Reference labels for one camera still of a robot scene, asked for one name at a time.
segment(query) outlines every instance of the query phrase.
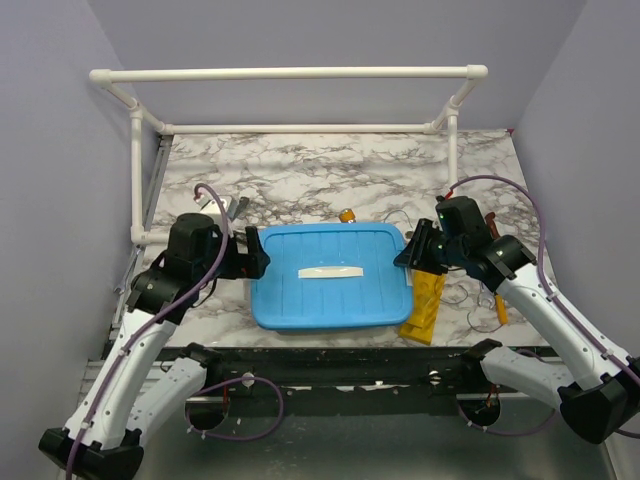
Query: blue lid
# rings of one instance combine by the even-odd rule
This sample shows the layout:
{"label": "blue lid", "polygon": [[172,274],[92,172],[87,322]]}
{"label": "blue lid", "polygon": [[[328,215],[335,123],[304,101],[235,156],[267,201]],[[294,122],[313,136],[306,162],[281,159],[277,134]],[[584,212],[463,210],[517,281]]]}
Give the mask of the blue lid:
{"label": "blue lid", "polygon": [[[251,285],[256,322],[272,330],[398,325],[413,308],[404,268],[393,259],[404,248],[386,223],[322,223],[269,227],[260,232],[271,258]],[[303,268],[361,267],[351,278],[298,278]]]}

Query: marble pattern surface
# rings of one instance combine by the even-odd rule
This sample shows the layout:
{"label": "marble pattern surface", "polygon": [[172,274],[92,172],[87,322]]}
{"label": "marble pattern surface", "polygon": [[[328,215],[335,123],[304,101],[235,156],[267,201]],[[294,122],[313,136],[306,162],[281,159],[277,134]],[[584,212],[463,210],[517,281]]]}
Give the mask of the marble pattern surface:
{"label": "marble pattern surface", "polygon": [[[460,177],[498,174],[520,184],[524,178],[505,131],[461,132]],[[176,136],[164,175],[153,228],[167,231],[177,215],[197,211],[193,186],[207,182],[221,195],[251,199],[234,223],[281,225],[335,222],[343,208],[360,221],[387,221],[406,232],[421,217],[433,218],[435,197],[447,179],[447,139],[420,134],[270,134]],[[533,210],[513,188],[480,181],[457,194],[475,198],[483,212],[495,211],[501,233],[517,235],[532,251],[538,227]],[[162,250],[148,247],[145,265]],[[215,294],[188,312],[168,346],[198,342],[225,347],[369,347],[419,345],[398,337],[397,328],[320,334],[263,330],[251,317],[244,281],[220,281]],[[464,272],[447,277],[434,346],[467,346],[499,326],[495,311],[479,297],[477,281]],[[490,334],[508,345],[546,342],[513,308],[510,323]]]}

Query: gray wall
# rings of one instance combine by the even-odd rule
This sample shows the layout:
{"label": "gray wall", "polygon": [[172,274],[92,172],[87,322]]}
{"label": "gray wall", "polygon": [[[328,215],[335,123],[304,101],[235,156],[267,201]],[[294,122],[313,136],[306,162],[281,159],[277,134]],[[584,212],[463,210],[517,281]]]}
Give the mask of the gray wall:
{"label": "gray wall", "polygon": [[[560,286],[635,355],[640,354],[638,21],[637,0],[589,1],[514,137],[527,184],[547,212],[549,253]],[[635,427],[640,431],[640,422]],[[639,443],[629,442],[636,459]]]}
{"label": "gray wall", "polygon": [[[485,63],[465,128],[513,127],[584,0],[89,0],[128,69]],[[451,80],[146,84],[174,123],[424,122]]]}
{"label": "gray wall", "polygon": [[75,408],[130,248],[126,109],[87,81],[121,66],[84,0],[6,3],[0,62],[0,477],[53,478],[40,435]]}

